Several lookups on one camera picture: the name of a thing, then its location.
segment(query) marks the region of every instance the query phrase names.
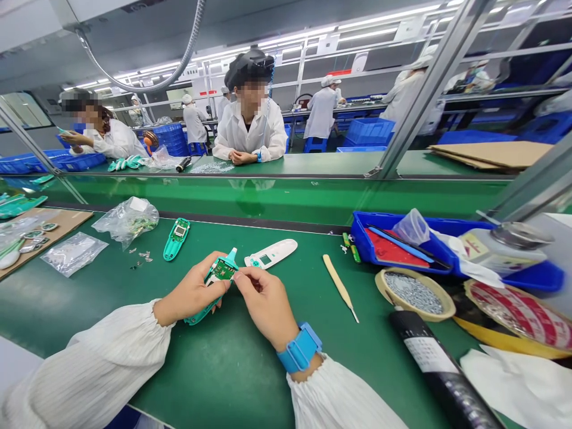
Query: metal lid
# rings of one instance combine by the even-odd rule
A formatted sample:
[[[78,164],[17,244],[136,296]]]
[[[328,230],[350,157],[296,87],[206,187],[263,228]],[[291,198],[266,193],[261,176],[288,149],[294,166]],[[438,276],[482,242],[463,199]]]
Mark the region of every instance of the metal lid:
[[[503,222],[490,231],[502,244],[521,250],[534,250],[554,242],[554,237],[522,222]]]

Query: brown cardboard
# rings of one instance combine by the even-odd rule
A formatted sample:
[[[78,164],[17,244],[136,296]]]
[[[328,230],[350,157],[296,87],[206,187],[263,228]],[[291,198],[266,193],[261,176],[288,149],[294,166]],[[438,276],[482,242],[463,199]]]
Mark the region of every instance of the brown cardboard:
[[[529,141],[434,145],[429,149],[511,169],[525,169],[544,156],[554,145]]]
[[[59,226],[53,231],[46,231],[43,233],[43,237],[48,237],[49,241],[46,244],[44,244],[40,249],[30,253],[22,253],[20,255],[20,258],[18,259],[18,262],[16,262],[11,267],[0,270],[0,280],[6,277],[15,269],[24,265],[30,259],[35,257],[38,253],[43,252],[48,247],[50,247],[51,245],[62,239],[62,237],[66,236],[69,232],[76,229],[79,225],[81,225],[83,222],[85,222],[94,215],[92,212],[79,212],[76,210],[45,209],[42,207],[35,207],[34,209],[31,209],[28,212],[25,212],[24,214],[21,214],[20,216],[14,218],[13,220],[19,220],[24,217],[35,216],[36,214],[45,211],[60,212],[56,217],[53,217],[52,219],[46,222],[46,223],[57,223]],[[24,245],[29,244],[31,242],[32,240],[26,240],[26,243],[24,243]]]

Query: window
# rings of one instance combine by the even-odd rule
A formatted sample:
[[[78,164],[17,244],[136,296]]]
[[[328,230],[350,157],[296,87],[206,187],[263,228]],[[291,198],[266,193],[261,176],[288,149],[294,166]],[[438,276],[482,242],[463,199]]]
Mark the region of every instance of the window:
[[[26,130],[54,126],[36,100],[27,92],[12,92],[0,95],[0,105],[10,111],[16,121]],[[10,131],[0,119],[0,132]]]

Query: white thermometer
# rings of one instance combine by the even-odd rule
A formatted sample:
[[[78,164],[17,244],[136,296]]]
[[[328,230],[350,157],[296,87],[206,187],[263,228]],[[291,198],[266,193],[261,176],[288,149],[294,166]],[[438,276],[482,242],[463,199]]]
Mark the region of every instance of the white thermometer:
[[[255,266],[265,270],[276,265],[282,259],[290,255],[297,247],[298,243],[290,238],[278,241],[277,243],[260,250],[258,253],[254,253],[244,258],[244,264],[246,266]]]

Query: blue wrist strap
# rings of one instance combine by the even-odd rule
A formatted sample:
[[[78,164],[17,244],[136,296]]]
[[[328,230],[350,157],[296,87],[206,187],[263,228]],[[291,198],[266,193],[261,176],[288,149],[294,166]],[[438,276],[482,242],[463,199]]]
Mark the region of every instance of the blue wrist strap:
[[[307,370],[316,352],[322,351],[322,341],[310,325],[305,322],[299,327],[300,333],[296,339],[288,343],[285,351],[277,353],[289,374]]]

